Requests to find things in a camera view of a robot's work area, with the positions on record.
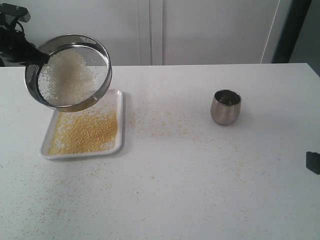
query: black object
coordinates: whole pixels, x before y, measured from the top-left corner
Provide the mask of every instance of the black object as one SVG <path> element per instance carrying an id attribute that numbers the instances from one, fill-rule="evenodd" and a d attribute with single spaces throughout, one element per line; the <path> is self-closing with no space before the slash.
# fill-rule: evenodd
<path id="1" fill-rule="evenodd" d="M 50 56 L 26 40 L 24 28 L 18 22 L 29 20 L 30 14 L 26 8 L 0 4 L 0 57 L 10 63 L 43 66 L 48 63 Z M 21 31 L 15 30 L 17 24 Z"/>
<path id="2" fill-rule="evenodd" d="M 320 154 L 307 151 L 305 165 L 307 169 L 320 175 Z"/>
<path id="3" fill-rule="evenodd" d="M 289 63 L 310 4 L 311 0 L 292 0 L 272 63 Z"/>

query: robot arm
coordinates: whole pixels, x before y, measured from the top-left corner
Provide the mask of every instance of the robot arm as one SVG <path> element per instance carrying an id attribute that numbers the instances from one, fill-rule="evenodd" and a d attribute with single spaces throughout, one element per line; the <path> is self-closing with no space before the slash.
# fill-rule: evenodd
<path id="1" fill-rule="evenodd" d="M 21 22 L 30 20 L 26 8 L 11 4 L 0 4 L 0 57 L 10 63 L 22 65 L 47 64 L 50 56 L 39 51 L 25 38 Z M 21 26 L 21 31 L 16 30 L 16 25 Z"/>

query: cup rim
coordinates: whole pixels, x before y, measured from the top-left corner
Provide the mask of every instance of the cup rim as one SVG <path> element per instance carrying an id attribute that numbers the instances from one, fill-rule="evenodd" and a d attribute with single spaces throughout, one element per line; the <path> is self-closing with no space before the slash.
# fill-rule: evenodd
<path id="1" fill-rule="evenodd" d="M 240 98 L 240 101 L 237 102 L 236 104 L 224 104 L 222 102 L 220 102 L 218 99 L 217 99 L 217 94 L 220 93 L 220 92 L 223 92 L 223 91 L 228 91 L 228 92 L 231 92 L 233 94 L 236 94 L 239 98 Z M 227 106 L 227 107 L 234 107 L 234 106 L 237 106 L 237 105 L 240 105 L 241 102 L 242 102 L 242 98 L 240 96 L 239 93 L 237 93 L 236 91 L 232 91 L 230 89 L 221 89 L 221 90 L 218 90 L 215 92 L 214 96 L 213 96 L 214 100 L 216 100 L 219 104 L 223 105 L 223 106 Z"/>

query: rectangular tray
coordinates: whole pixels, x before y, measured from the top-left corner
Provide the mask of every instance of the rectangular tray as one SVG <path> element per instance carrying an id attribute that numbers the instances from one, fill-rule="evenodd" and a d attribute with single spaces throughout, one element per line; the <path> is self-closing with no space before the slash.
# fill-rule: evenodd
<path id="1" fill-rule="evenodd" d="M 90 157 L 90 156 L 101 156 L 101 155 L 109 155 L 116 151 L 118 151 L 122 145 L 122 135 L 123 135 L 123 111 L 124 111 L 124 94 L 120 90 L 111 89 L 108 90 L 105 94 L 105 96 L 100 99 L 98 103 L 93 105 L 92 107 L 88 108 L 95 109 L 99 107 L 101 108 L 108 108 L 110 107 L 110 102 L 114 102 L 113 104 L 116 104 L 116 121 L 117 121 L 117 132 L 115 136 L 115 142 L 114 147 L 105 151 L 96 151 L 96 152 L 85 152 L 85 153 L 75 153 L 75 154 L 61 154 L 61 155 L 49 155 L 48 151 L 51 146 L 52 138 L 54 136 L 57 121 L 60 116 L 59 111 L 54 111 L 51 121 L 49 123 L 48 129 L 46 131 L 44 140 L 42 142 L 41 148 L 39 150 L 40 156 L 42 156 L 45 159 L 64 159 L 64 158 L 78 158 L 78 157 Z"/>

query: mesh strainer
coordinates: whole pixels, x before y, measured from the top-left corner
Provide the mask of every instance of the mesh strainer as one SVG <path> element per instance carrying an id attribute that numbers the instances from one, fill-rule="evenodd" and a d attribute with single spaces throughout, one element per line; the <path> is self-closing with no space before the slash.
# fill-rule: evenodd
<path id="1" fill-rule="evenodd" d="M 94 38 L 66 34 L 38 48 L 48 64 L 25 68 L 25 85 L 39 103 L 61 112 L 77 112 L 97 103 L 111 83 L 112 67 L 105 47 Z"/>

